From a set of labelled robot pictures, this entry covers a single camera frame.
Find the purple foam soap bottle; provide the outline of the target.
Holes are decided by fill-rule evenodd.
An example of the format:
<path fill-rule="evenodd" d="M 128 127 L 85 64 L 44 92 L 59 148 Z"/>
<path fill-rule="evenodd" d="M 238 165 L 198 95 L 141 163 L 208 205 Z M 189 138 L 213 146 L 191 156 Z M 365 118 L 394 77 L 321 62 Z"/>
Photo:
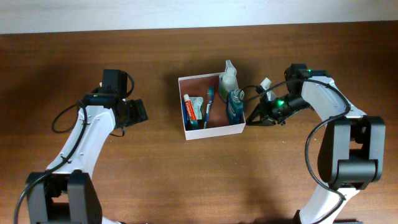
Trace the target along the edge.
<path fill-rule="evenodd" d="M 218 87 L 218 94 L 225 103 L 228 101 L 229 92 L 238 89 L 236 75 L 237 70 L 231 60 L 226 60 L 225 70 L 219 75 Z"/>

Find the blue white toothbrush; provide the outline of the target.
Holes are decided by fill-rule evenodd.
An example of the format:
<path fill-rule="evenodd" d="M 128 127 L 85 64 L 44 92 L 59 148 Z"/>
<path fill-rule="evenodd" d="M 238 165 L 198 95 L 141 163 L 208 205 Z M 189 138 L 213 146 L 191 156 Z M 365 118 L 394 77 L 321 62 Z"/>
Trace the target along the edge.
<path fill-rule="evenodd" d="M 210 116 L 210 108 L 211 104 L 214 100 L 214 94 L 215 94 L 215 89 L 214 86 L 210 86 L 207 91 L 207 105 L 206 105 L 206 111 L 205 111 L 205 122 L 203 128 L 206 129 L 208 126 L 208 120 Z"/>

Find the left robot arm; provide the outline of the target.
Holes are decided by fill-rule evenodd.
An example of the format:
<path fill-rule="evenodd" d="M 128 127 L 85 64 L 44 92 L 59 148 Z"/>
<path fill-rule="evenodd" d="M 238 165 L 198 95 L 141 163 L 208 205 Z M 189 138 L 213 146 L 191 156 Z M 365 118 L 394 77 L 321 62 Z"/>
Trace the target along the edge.
<path fill-rule="evenodd" d="M 78 101 L 75 124 L 62 150 L 43 172 L 29 174 L 20 199 L 31 223 L 111 223 L 103 215 L 92 175 L 115 129 L 148 119 L 142 100 L 130 100 L 132 76 L 105 69 L 100 86 Z"/>

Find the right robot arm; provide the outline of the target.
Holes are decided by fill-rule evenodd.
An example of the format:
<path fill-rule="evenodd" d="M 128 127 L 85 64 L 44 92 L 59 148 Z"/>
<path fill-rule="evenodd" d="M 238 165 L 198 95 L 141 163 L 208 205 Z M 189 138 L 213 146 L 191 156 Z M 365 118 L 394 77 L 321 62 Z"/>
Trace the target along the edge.
<path fill-rule="evenodd" d="M 325 70 L 293 63 L 284 72 L 287 94 L 273 93 L 264 80 L 256 87 L 260 99 L 246 119 L 248 126 L 283 125 L 307 108 L 321 119 L 305 142 L 304 156 L 317 187 L 293 223 L 336 223 L 347 202 L 382 176 L 386 125 L 355 107 Z"/>

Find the red green toothpaste tube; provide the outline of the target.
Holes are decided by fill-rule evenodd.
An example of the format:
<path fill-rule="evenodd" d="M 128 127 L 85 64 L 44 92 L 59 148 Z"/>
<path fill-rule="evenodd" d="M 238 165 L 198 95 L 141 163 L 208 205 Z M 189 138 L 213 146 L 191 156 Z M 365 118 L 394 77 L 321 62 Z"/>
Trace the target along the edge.
<path fill-rule="evenodd" d="M 189 118 L 190 126 L 192 129 L 198 129 L 197 117 L 195 115 L 195 111 L 193 109 L 193 104 L 192 104 L 192 101 L 191 101 L 189 95 L 185 94 L 183 96 L 183 99 L 184 99 L 184 103 L 185 103 L 187 116 Z"/>

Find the teal mouthwash bottle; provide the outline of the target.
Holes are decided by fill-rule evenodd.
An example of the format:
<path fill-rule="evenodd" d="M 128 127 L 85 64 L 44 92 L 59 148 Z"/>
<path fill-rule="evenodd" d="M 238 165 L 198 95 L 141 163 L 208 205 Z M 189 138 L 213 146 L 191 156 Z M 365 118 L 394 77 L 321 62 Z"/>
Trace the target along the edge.
<path fill-rule="evenodd" d="M 229 92 L 226 112 L 230 125 L 241 123 L 244 107 L 243 102 L 239 98 L 243 96 L 244 92 L 240 89 Z"/>

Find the green white soap packet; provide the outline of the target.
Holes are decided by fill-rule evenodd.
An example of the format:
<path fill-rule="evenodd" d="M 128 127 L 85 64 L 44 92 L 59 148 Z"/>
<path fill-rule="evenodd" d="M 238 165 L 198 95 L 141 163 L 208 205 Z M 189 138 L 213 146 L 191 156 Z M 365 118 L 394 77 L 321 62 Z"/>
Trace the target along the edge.
<path fill-rule="evenodd" d="M 203 119 L 203 98 L 200 96 L 190 97 L 193 105 L 193 110 L 198 121 Z"/>

